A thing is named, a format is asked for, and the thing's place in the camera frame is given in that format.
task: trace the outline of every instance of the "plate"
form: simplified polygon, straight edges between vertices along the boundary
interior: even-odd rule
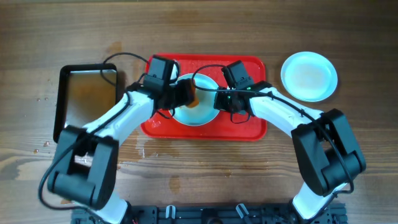
[[[192,73],[183,75],[178,80],[192,78]],[[195,75],[195,84],[199,87],[217,89],[217,83],[210,77],[197,73]],[[181,106],[175,109],[174,119],[187,126],[201,126],[209,123],[216,118],[219,110],[214,109],[214,100],[216,92],[195,90],[199,104],[194,108]]]
[[[324,56],[299,52],[290,56],[280,71],[283,86],[294,97],[307,102],[328,98],[337,87],[337,72]]]

